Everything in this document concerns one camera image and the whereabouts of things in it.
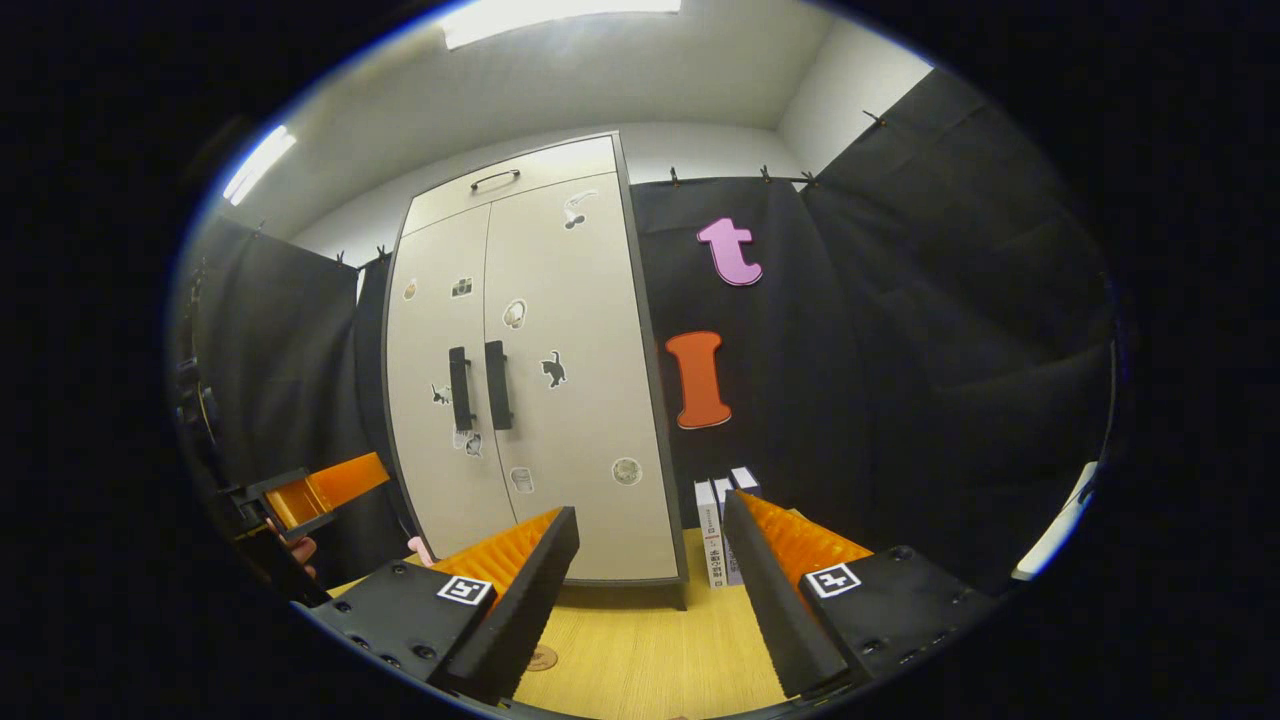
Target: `white book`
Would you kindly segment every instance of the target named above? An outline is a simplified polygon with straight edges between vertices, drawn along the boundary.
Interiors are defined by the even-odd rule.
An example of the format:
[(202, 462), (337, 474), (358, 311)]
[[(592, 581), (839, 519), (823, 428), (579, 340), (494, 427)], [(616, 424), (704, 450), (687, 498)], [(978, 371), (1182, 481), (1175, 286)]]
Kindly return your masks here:
[(760, 483), (756, 482), (755, 475), (751, 474), (746, 468), (733, 468), (731, 470), (733, 475), (733, 486), (737, 489), (745, 492), (746, 495), (754, 495), (760, 497)]
[[(716, 480), (716, 510), (721, 516), (721, 525), (724, 524), (724, 496), (727, 496), (733, 489), (733, 483), (728, 478), (719, 478)], [(733, 557), (733, 548), (728, 544), (728, 538), (724, 539), (724, 575), (731, 585), (742, 584), (742, 573), (737, 569), (737, 559)]]
[(721, 539), (719, 507), (712, 482), (694, 483), (694, 500), (698, 502), (698, 523), (703, 528), (703, 550), (707, 552), (707, 578), (713, 588), (727, 583), (724, 575), (724, 543)]

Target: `white cabinet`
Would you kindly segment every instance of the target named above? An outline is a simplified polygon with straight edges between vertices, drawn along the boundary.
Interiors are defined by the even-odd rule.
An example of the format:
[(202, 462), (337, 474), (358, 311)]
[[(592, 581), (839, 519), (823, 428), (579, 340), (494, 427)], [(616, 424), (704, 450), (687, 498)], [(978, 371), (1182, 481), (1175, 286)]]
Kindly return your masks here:
[(571, 505), (568, 580), (687, 577), (620, 159), (616, 135), (575, 141), (411, 205), (388, 284), (387, 392), (436, 556)]

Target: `white wall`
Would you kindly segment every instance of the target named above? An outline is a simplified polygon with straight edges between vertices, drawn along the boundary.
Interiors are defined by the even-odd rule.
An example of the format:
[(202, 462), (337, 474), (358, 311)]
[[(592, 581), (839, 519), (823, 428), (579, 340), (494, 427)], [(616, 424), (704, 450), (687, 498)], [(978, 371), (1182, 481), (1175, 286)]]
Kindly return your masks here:
[(819, 173), (932, 67), (892, 40), (836, 22), (787, 105), (778, 135), (804, 169)]
[(617, 129), (632, 184), (671, 179), (671, 167), (681, 179), (698, 177), (759, 177), (760, 165), (771, 174), (799, 176), (796, 156), (778, 133), (765, 129), (698, 123), (635, 123), (577, 128), (521, 137), (462, 152), (389, 181), (334, 209), (292, 240), (294, 245), (329, 258), (343, 255), (347, 265), (362, 265), (378, 256), (381, 245), (396, 247), (410, 201), (431, 187), (471, 170), (499, 163), (539, 145), (573, 135)]

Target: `cabinet handle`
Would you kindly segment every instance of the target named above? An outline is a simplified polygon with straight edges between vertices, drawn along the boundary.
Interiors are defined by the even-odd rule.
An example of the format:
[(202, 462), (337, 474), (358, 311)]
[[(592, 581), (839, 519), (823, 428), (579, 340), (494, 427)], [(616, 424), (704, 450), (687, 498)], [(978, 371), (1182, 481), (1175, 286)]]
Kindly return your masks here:
[(502, 176), (512, 176), (512, 177), (517, 177), (518, 178), (520, 177), (520, 170), (512, 168), (509, 170), (503, 170), (503, 172), (500, 172), (500, 173), (498, 173), (495, 176), (489, 176), (486, 178), (480, 178), (476, 182), (471, 183), (471, 190), (472, 191), (477, 190), (480, 187), (480, 183), (483, 183), (486, 179), (500, 178)]
[(489, 411), (493, 414), (493, 429), (511, 429), (511, 401), (507, 397), (507, 355), (502, 351), (502, 341), (484, 343), (485, 373), (489, 375)]
[(462, 347), (449, 348), (449, 383), (453, 384), (453, 424), (458, 432), (471, 429), (471, 396), (467, 393), (467, 351)]

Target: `ceiling light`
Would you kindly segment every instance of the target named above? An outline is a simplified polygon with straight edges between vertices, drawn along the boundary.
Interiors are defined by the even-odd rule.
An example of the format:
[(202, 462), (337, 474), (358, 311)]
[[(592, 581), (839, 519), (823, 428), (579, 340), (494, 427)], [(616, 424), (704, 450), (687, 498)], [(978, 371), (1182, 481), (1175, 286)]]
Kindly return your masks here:
[(440, 19), (449, 50), (547, 20), (602, 13), (678, 13), (680, 0), (476, 0)]
[(230, 200), (232, 205), (239, 205), (248, 191), (253, 190), (257, 181), (266, 174), (266, 170), (275, 164), (276, 160), (284, 155), (284, 151), (293, 147), (293, 143), (298, 138), (289, 135), (284, 126), (280, 126), (271, 131), (271, 135), (266, 136), (266, 140), (257, 143), (257, 147), (250, 152), (244, 164), (236, 170), (236, 177), (232, 182), (227, 183), (227, 190), (223, 191), (223, 197)]

